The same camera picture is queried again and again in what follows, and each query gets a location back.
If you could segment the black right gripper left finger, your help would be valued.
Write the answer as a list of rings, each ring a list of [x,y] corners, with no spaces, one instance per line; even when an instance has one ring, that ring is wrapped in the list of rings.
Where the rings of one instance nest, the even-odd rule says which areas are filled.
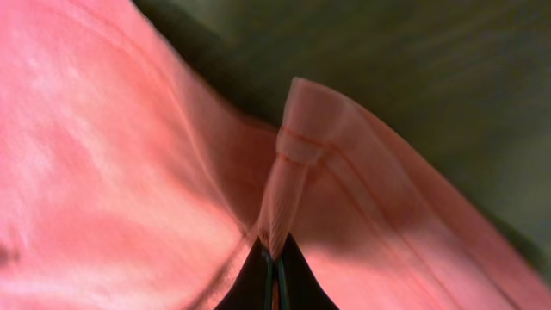
[[[271,310],[273,283],[274,261],[257,239],[234,284],[215,310]]]

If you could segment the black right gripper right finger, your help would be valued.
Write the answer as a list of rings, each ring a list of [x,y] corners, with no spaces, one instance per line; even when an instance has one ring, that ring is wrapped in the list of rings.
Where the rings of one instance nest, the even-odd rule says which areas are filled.
[[[319,285],[291,234],[277,258],[277,292],[280,310],[338,310]]]

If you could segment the orange red t-shirt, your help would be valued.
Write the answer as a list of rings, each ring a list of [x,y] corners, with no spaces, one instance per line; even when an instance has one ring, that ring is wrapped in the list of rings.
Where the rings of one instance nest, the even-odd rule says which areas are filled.
[[[547,309],[498,231],[384,122],[295,78],[232,110],[128,1],[1,4],[1,306],[215,309],[291,234],[338,309]]]

